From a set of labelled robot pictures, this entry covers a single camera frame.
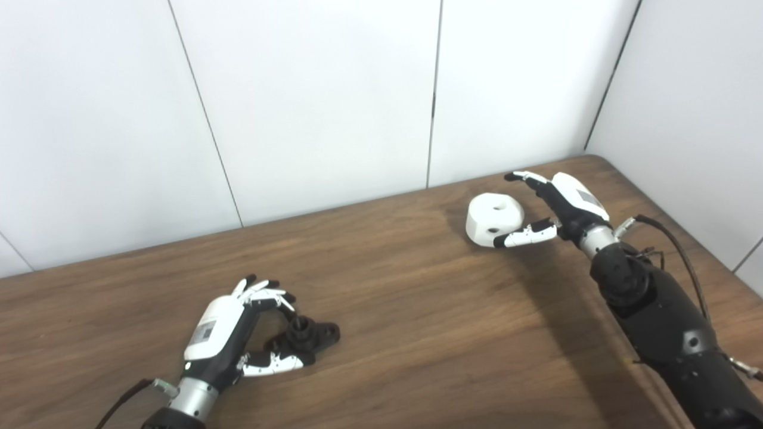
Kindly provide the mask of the white and black right hand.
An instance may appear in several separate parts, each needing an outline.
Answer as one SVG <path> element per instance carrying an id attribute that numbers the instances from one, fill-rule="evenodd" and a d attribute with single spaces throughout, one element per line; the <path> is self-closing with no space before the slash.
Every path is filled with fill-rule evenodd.
<path id="1" fill-rule="evenodd" d="M 553 212 L 546 217 L 531 222 L 520 230 L 494 237 L 495 248 L 510 248 L 550 241 L 561 237 L 564 241 L 580 245 L 588 231 L 602 227 L 613 231 L 606 209 L 593 193 L 580 181 L 567 173 L 556 173 L 546 179 L 530 171 L 513 171 L 504 176 L 507 181 L 526 183 Z"/>

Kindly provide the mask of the white and black left hand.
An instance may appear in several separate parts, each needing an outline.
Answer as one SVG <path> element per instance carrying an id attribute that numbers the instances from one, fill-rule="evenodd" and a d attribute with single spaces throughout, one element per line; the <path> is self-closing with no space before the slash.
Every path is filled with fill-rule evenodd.
<path id="1" fill-rule="evenodd" d="M 213 299 L 205 309 L 184 350 L 180 383 L 200 382 L 223 393 L 244 377 L 270 377 L 316 362 L 314 352 L 269 346 L 247 352 L 246 345 L 265 312 L 277 310 L 287 321 L 297 317 L 295 297 L 276 280 L 248 275 L 228 295 Z"/>

